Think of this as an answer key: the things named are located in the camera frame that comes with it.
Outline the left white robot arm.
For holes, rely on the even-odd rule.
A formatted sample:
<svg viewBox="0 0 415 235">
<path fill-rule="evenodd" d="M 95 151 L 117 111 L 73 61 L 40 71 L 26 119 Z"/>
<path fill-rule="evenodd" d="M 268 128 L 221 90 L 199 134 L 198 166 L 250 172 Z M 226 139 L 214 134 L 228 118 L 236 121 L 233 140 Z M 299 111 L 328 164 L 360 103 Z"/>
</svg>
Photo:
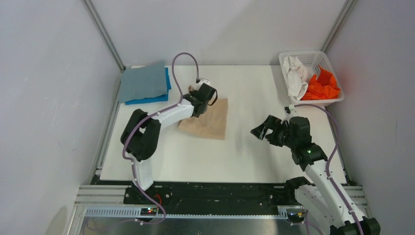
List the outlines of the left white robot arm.
<svg viewBox="0 0 415 235">
<path fill-rule="evenodd" d="M 158 147 L 162 129 L 187 118 L 198 118 L 217 100 L 217 90 L 203 79 L 193 90 L 180 97 L 179 101 L 152 114 L 136 109 L 124 128 L 120 142 L 122 157 L 132 167 L 133 185 L 138 187 L 136 198 L 143 204 L 154 199 L 154 183 L 150 158 Z"/>
</svg>

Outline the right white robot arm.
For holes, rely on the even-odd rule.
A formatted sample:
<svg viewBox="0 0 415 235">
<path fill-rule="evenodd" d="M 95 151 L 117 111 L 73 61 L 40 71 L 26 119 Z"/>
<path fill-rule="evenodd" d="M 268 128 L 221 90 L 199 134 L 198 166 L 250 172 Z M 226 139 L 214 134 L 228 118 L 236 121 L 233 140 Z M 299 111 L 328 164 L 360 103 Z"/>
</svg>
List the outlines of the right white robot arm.
<svg viewBox="0 0 415 235">
<path fill-rule="evenodd" d="M 287 180 L 284 198 L 290 204 L 302 204 L 317 220 L 325 235 L 378 235 L 380 224 L 368 218 L 352 201 L 331 174 L 328 157 L 312 142 L 306 117 L 281 120 L 269 115 L 250 131 L 257 139 L 288 147 L 292 159 L 307 177 Z"/>
</svg>

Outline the beige t-shirt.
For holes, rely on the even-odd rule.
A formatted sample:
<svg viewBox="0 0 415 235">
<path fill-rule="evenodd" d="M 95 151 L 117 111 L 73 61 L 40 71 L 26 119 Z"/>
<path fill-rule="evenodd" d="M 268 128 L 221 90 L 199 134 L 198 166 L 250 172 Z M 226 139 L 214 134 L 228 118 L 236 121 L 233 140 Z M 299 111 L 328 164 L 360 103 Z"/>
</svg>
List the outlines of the beige t-shirt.
<svg viewBox="0 0 415 235">
<path fill-rule="evenodd" d="M 188 92 L 197 90 L 193 86 L 188 87 Z M 187 117 L 178 124 L 178 129 L 198 138 L 224 140 L 226 137 L 228 99 L 217 98 L 212 106 L 199 117 Z"/>
</svg>

